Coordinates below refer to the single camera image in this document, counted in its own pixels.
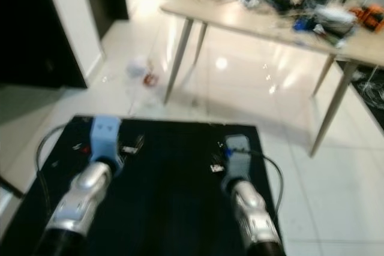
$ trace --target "orange object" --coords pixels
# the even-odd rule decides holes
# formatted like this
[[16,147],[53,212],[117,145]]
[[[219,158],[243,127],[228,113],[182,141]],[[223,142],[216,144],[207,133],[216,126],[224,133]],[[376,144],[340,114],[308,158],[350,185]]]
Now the orange object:
[[157,81],[158,81],[158,76],[152,73],[148,73],[143,80],[144,84],[147,86],[155,86],[157,84]]
[[359,22],[371,31],[379,32],[384,28],[384,8],[373,4],[369,7],[353,7],[350,9],[355,13]]

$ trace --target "white table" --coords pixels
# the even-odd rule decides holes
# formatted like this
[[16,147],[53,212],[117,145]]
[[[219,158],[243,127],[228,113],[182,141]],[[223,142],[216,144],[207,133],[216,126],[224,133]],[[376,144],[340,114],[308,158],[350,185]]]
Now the white table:
[[223,3],[218,0],[168,0],[161,6],[161,9],[164,12],[185,18],[164,103],[167,103],[170,97],[185,48],[187,46],[191,28],[195,20],[201,21],[202,27],[197,43],[194,64],[196,64],[199,57],[208,25],[217,26],[223,29],[279,43],[299,46],[303,49],[327,53],[329,56],[320,74],[319,80],[317,81],[313,96],[315,96],[319,90],[325,76],[334,62],[335,57],[337,56],[338,58],[343,58],[347,62],[344,69],[344,75],[338,84],[328,111],[326,112],[325,118],[317,134],[316,140],[310,152],[311,156],[313,156],[319,148],[358,65],[369,65],[374,67],[378,65],[384,67],[383,32],[374,34],[364,28],[359,28],[355,35],[348,38],[347,44],[343,48],[336,49],[326,41],[321,40],[315,34],[295,32],[292,29],[292,25],[279,27],[276,24],[281,22],[281,17],[277,13],[272,12],[268,14],[261,14],[257,11],[250,11],[238,1]]

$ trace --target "clutter on table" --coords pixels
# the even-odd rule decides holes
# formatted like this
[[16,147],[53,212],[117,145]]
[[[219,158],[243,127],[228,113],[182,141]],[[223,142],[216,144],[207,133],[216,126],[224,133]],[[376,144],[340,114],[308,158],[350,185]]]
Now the clutter on table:
[[384,27],[384,9],[378,5],[352,8],[334,7],[331,0],[228,0],[239,1],[246,9],[257,9],[261,3],[284,17],[294,17],[292,29],[317,34],[330,45],[341,48],[360,22],[371,31]]

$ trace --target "table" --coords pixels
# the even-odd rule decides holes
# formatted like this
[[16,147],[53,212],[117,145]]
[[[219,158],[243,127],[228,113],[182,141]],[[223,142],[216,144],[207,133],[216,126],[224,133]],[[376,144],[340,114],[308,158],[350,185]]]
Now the table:
[[[42,172],[55,207],[70,180],[88,165],[92,118],[76,116],[65,127]],[[253,126],[122,119],[119,142],[144,145],[127,158],[108,188],[88,234],[85,255],[242,255],[243,247],[230,201],[211,173],[212,153],[225,135],[243,134],[261,152]],[[250,178],[263,196],[279,231],[265,162],[253,157]],[[0,245],[0,255],[31,255],[46,224],[43,190],[38,179],[23,199]]]
[[384,33],[374,34],[364,28],[359,28],[355,35],[348,38],[343,48],[336,49],[326,41],[319,39],[315,34],[295,32],[291,28],[291,25],[289,27],[272,28],[271,24],[281,21],[281,17],[277,13],[260,14],[256,11],[250,11],[243,7],[238,1],[224,4],[217,0],[168,0],[160,8],[164,12],[185,18],[181,39],[167,86],[164,99],[165,104],[168,102],[172,92],[195,20],[201,21],[202,27],[197,42],[196,54],[193,61],[194,65],[198,60],[208,25],[264,38],[266,40],[299,46],[303,49],[327,53],[329,56],[319,76],[313,96],[315,96],[319,90],[335,58],[345,60],[347,65],[344,69],[344,75],[337,86],[319,132],[317,133],[316,140],[310,150],[311,156],[318,150],[358,65],[374,67],[378,65],[384,67]]

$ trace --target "black cable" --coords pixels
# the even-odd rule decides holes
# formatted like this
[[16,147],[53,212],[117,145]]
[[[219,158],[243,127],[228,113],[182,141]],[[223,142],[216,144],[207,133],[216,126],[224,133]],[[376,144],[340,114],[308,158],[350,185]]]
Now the black cable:
[[51,207],[50,207],[50,198],[49,198],[49,191],[48,191],[47,182],[46,182],[46,179],[44,177],[43,172],[41,172],[41,169],[40,169],[40,154],[41,154],[41,151],[43,150],[44,145],[48,141],[48,139],[52,135],[54,135],[54,133],[56,133],[57,131],[59,131],[61,129],[64,129],[66,126],[67,126],[67,124],[61,124],[61,125],[58,125],[58,126],[54,127],[52,130],[50,130],[44,136],[44,138],[40,141],[40,143],[39,143],[39,145],[37,147],[37,150],[36,150],[36,155],[35,155],[36,175],[37,175],[37,178],[39,179],[39,181],[41,183],[41,187],[43,188],[44,200],[45,200],[45,203],[46,203],[47,219],[50,218]]
[[276,215],[277,215],[278,210],[280,208],[281,199],[283,199],[283,191],[284,191],[284,177],[283,177],[283,172],[281,172],[280,167],[276,164],[275,161],[273,161],[272,159],[270,159],[269,157],[265,156],[263,153],[260,153],[258,151],[237,149],[237,148],[234,148],[231,150],[234,152],[237,152],[237,153],[244,153],[244,154],[250,154],[250,155],[254,155],[254,156],[261,156],[263,159],[267,160],[269,163],[271,163],[274,166],[274,168],[276,169],[276,171],[278,173],[279,179],[280,179],[280,192],[278,194],[276,207],[275,207],[275,211],[276,211]]

